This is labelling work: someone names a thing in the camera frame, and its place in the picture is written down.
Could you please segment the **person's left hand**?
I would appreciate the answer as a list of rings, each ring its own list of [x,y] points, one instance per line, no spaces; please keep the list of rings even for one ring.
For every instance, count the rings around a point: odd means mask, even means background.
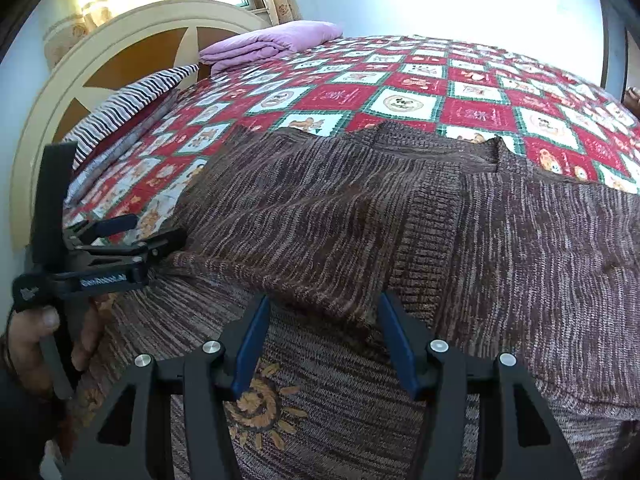
[[[109,296],[88,299],[84,324],[70,355],[74,367],[80,372],[88,367],[102,338],[106,317],[100,305],[109,299]],[[9,371],[30,393],[43,394],[52,389],[52,379],[39,344],[42,338],[53,335],[60,324],[60,316],[54,307],[25,310],[11,315],[3,359]]]

